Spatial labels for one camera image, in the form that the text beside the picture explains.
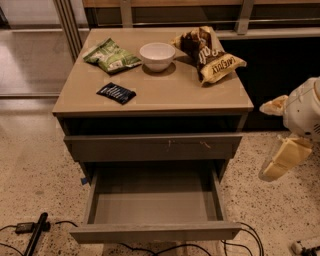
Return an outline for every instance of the ceramic bowl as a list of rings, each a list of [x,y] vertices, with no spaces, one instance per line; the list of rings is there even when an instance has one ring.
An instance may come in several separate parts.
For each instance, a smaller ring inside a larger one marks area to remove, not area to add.
[[[153,72],[161,72],[167,69],[173,61],[175,53],[175,48],[166,43],[150,43],[140,48],[144,65]]]

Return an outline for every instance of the black plug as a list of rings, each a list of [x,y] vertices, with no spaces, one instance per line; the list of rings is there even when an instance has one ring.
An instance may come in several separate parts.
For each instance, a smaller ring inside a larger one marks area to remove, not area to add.
[[[18,223],[16,227],[16,234],[25,234],[25,233],[32,233],[35,227],[34,222],[25,222],[25,223]]]

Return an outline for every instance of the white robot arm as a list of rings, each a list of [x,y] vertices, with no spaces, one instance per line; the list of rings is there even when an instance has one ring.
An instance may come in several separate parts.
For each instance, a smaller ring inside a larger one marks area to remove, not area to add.
[[[303,162],[312,152],[312,142],[320,141],[320,77],[310,78],[289,96],[283,95],[260,107],[265,114],[283,116],[283,124],[295,137],[282,145],[264,163],[259,177],[274,181]]]
[[[283,124],[300,137],[320,141],[320,77],[308,79],[289,95]]]

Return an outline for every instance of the cable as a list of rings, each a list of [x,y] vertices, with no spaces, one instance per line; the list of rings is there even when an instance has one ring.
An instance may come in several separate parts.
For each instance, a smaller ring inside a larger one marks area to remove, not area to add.
[[[173,247],[170,247],[168,249],[164,249],[162,251],[159,251],[159,252],[154,252],[154,251],[151,251],[151,250],[148,250],[148,249],[144,249],[144,248],[133,248],[127,244],[124,244],[124,243],[120,243],[120,245],[123,245],[127,248],[129,248],[130,250],[132,251],[145,251],[145,252],[149,252],[152,254],[152,256],[158,256],[160,255],[161,253],[164,253],[164,252],[168,252],[168,251],[171,251],[171,250],[174,250],[174,249],[177,249],[179,247],[188,247],[188,246],[191,246],[191,247],[197,247],[199,248],[200,250],[204,251],[208,256],[211,256],[211,254],[205,250],[204,248],[202,248],[201,246],[199,245],[196,245],[196,244],[181,244],[181,245],[177,245],[177,246],[173,246]]]
[[[181,244],[181,245],[173,246],[173,247],[171,247],[171,248],[168,248],[168,249],[165,249],[165,250],[162,250],[162,251],[157,252],[156,255],[161,254],[161,253],[164,253],[164,252],[167,252],[167,251],[170,251],[170,250],[173,250],[173,249],[177,249],[177,248],[179,248],[179,247],[188,247],[188,246],[190,246],[190,247],[196,247],[196,248],[202,250],[203,252],[205,252],[208,256],[211,256],[211,254],[210,254],[207,250],[205,250],[204,248],[202,248],[201,246],[199,246],[199,245],[197,245],[197,244]]]
[[[15,225],[8,225],[8,226],[5,226],[5,227],[1,228],[0,231],[5,230],[6,228],[16,228],[16,227],[17,227],[17,226],[15,226]],[[16,252],[18,252],[20,255],[23,256],[23,254],[22,254],[18,249],[14,248],[14,247],[11,246],[11,245],[3,244],[3,243],[0,243],[0,245],[5,246],[5,247],[8,247],[8,248],[10,248],[10,249],[13,249],[13,250],[15,250]]]
[[[131,247],[127,244],[124,244],[124,243],[120,243],[120,245],[124,246],[124,247],[127,247],[128,249],[130,249],[131,251],[144,251],[144,252],[150,252],[153,256],[157,255],[155,252],[151,251],[151,250],[148,250],[148,249],[144,249],[144,248],[134,248],[134,247]]]
[[[78,227],[77,224],[75,224],[74,222],[69,221],[69,220],[57,221],[55,224],[62,224],[62,223],[70,223],[70,224],[72,224],[73,226]]]
[[[224,240],[220,240],[220,241],[221,241],[221,243],[223,243],[224,245],[232,245],[232,246],[238,246],[238,247],[245,248],[245,249],[247,249],[247,251],[250,253],[250,255],[253,256],[251,250],[250,250],[247,246],[245,246],[245,245],[242,245],[242,244],[231,244],[231,243],[225,242]]]
[[[9,225],[9,226],[5,226],[3,228],[0,229],[0,231],[6,229],[6,228],[16,228],[17,226],[14,226],[14,225]]]
[[[240,231],[247,232],[248,234],[250,234],[256,240],[256,242],[258,244],[258,247],[259,247],[259,256],[264,256],[264,248],[263,248],[263,245],[262,245],[262,242],[261,242],[261,239],[260,239],[258,233],[250,225],[248,225],[246,223],[243,223],[243,222],[238,222],[238,223],[248,227],[249,229],[251,229],[253,231],[253,232],[251,232],[251,231],[249,231],[247,229],[244,229],[244,228],[240,229]],[[227,255],[226,245],[239,246],[239,247],[246,248],[248,250],[248,252],[250,253],[250,255],[252,256],[252,252],[250,251],[250,249],[248,247],[244,246],[244,245],[227,243],[225,240],[221,240],[221,242],[224,244],[223,248],[224,248],[225,256],[228,256]]]
[[[264,256],[264,248],[263,248],[263,245],[262,245],[262,242],[261,242],[261,239],[258,235],[258,233],[255,231],[255,229],[253,227],[251,227],[250,225],[244,223],[244,222],[239,222],[240,224],[244,225],[244,226],[247,226],[248,228],[250,228],[256,235],[257,239],[258,239],[258,244],[260,244],[260,251],[261,251],[261,255]]]
[[[11,248],[11,249],[15,250],[16,252],[18,252],[21,256],[23,256],[22,252],[20,252],[18,249],[14,248],[11,245],[7,245],[7,244],[3,244],[3,243],[0,243],[0,245]]]
[[[262,255],[262,253],[261,253],[261,246],[260,246],[260,243],[259,243],[258,238],[256,238],[256,236],[255,236],[252,232],[250,232],[249,230],[246,230],[246,229],[242,228],[241,231],[247,232],[248,234],[250,234],[250,235],[256,240],[256,242],[257,242],[257,244],[258,244],[258,247],[259,247],[259,255],[261,256],[261,255]]]

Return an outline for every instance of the open drawer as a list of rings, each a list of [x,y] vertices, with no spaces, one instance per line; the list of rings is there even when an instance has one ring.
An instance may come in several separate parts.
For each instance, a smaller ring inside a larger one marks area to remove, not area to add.
[[[79,162],[156,161],[233,158],[241,141],[237,133],[66,136]]]
[[[211,161],[96,163],[78,243],[233,239]]]

